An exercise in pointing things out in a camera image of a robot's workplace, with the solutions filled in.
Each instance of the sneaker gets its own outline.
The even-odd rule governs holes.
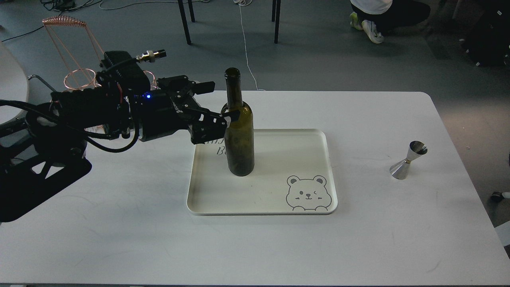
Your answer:
[[[363,27],[363,30],[365,30],[365,33],[367,33],[368,38],[372,43],[374,44],[381,44],[384,42],[383,35],[377,31],[377,28],[375,26],[375,23],[369,20],[363,20],[361,22],[361,26]]]
[[[358,18],[358,14],[356,12],[352,12],[349,15],[349,18],[351,19],[351,27],[358,31],[363,31],[363,27],[360,24],[360,19]]]

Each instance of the white tray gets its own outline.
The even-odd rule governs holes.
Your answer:
[[[223,139],[196,145],[188,209],[196,215],[329,214],[337,192],[326,136],[315,129],[255,130],[255,168],[228,170]]]

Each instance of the metal jigger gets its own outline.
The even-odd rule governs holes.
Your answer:
[[[396,179],[405,179],[407,177],[407,173],[409,172],[411,161],[426,153],[427,146],[424,143],[417,140],[411,141],[409,144],[409,150],[407,151],[407,157],[390,167],[391,175]]]

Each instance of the white shirt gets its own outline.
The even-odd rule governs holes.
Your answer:
[[[393,0],[351,0],[351,3],[367,14],[383,14],[386,12]]]

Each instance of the bear illustration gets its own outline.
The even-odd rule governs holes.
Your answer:
[[[299,179],[292,175],[287,179],[289,193],[287,203],[292,210],[327,210],[331,205],[331,195],[327,193],[326,179],[315,176],[313,179]]]

